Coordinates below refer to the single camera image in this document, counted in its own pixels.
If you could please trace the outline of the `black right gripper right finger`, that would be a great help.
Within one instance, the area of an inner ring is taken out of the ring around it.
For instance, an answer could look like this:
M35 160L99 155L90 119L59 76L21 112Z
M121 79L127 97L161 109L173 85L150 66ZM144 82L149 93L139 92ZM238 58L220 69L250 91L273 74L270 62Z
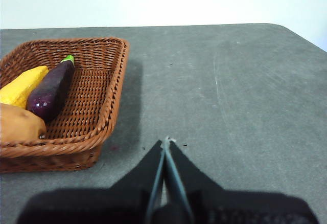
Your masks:
M168 190L191 223L318 223L302 199L277 192L227 190L165 140Z

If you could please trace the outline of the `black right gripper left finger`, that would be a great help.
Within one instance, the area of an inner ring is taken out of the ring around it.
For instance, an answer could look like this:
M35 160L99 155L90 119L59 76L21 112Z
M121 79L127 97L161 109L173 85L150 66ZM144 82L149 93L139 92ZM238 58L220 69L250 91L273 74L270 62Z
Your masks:
M164 152L157 141L109 188L62 188L29 199L18 223L145 223L162 183Z

